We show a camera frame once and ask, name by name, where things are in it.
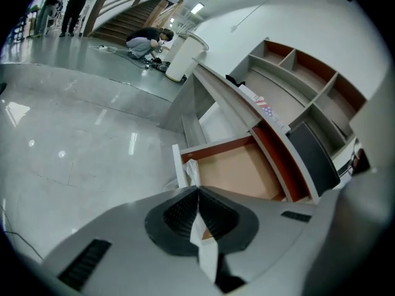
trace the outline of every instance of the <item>drawer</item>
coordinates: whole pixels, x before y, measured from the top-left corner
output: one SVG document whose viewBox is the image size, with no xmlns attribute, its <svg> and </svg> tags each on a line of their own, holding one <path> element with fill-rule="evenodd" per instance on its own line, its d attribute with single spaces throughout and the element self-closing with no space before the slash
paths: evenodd
<svg viewBox="0 0 395 296">
<path fill-rule="evenodd" d="M 173 151 L 179 185 L 188 180 L 182 164 L 194 159 L 199 164 L 201 185 L 261 199 L 285 198 L 272 166 L 250 134 L 181 151 L 175 145 Z"/>
</svg>

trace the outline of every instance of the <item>person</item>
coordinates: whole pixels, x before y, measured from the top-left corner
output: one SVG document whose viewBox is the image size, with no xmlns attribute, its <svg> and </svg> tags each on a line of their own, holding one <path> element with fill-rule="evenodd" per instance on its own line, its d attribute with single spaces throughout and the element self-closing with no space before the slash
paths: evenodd
<svg viewBox="0 0 395 296">
<path fill-rule="evenodd" d="M 54 12 L 57 0 L 46 0 L 44 6 L 41 8 L 35 27 L 34 37 L 42 37 L 45 29 L 47 28 L 47 19 L 51 11 Z"/>
<path fill-rule="evenodd" d="M 159 40 L 171 41 L 174 32 L 168 28 L 146 27 L 133 32 L 126 39 L 129 47 L 129 56 L 133 59 L 140 59 L 149 53 L 156 59 L 154 49 L 158 47 Z"/>
<path fill-rule="evenodd" d="M 82 9 L 84 8 L 86 0 L 69 0 L 67 3 L 66 11 L 64 12 L 64 18 L 62 22 L 62 33 L 59 37 L 64 37 L 67 31 L 67 25 L 69 24 L 69 35 L 74 36 L 74 27 L 78 21 L 78 17 Z"/>
</svg>

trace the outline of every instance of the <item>gray pants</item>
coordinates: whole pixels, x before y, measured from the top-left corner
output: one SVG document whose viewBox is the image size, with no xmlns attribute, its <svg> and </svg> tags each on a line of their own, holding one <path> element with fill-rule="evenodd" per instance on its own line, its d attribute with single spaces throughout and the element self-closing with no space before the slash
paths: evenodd
<svg viewBox="0 0 395 296">
<path fill-rule="evenodd" d="M 154 49 L 151 47 L 151 40 L 145 37 L 136 37 L 126 42 L 126 45 L 130 48 L 131 57 L 134 59 L 140 59 L 147 56 Z"/>
<path fill-rule="evenodd" d="M 39 11 L 37 20 L 36 20 L 36 27 L 35 27 L 35 35 L 37 34 L 44 34 L 45 29 L 47 28 L 47 19 L 51 11 L 53 10 L 54 6 L 43 6 L 42 9 Z"/>
</svg>

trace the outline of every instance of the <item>ceiling light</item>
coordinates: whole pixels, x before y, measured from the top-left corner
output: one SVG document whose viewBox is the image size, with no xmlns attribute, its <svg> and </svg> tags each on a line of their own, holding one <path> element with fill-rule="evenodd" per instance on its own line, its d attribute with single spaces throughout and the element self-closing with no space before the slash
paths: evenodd
<svg viewBox="0 0 395 296">
<path fill-rule="evenodd" d="M 191 13 L 197 14 L 204 6 L 201 3 L 195 5 L 195 7 L 191 10 Z"/>
</svg>

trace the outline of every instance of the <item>gray floor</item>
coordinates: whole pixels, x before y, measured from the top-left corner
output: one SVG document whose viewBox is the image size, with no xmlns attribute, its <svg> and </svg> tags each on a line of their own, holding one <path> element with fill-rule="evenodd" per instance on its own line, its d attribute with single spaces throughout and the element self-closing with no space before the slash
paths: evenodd
<svg viewBox="0 0 395 296">
<path fill-rule="evenodd" d="M 0 96 L 2 226 L 42 257 L 102 212 L 157 194 L 175 177 L 172 145 L 185 148 L 185 137 L 156 126 L 168 101 L 45 65 L 2 65 L 0 77 L 8 82 Z M 10 240 L 40 261 L 19 237 Z"/>
<path fill-rule="evenodd" d="M 26 39 L 22 43 L 6 46 L 2 50 L 1 63 L 36 63 L 78 70 L 128 83 L 170 102 L 181 88 L 180 83 L 169 80 L 162 72 L 152 68 L 140 69 L 127 59 L 89 48 L 101 44 L 122 48 L 119 45 L 76 36 L 59 38 L 58 35 L 53 32 L 44 38 Z"/>
</svg>

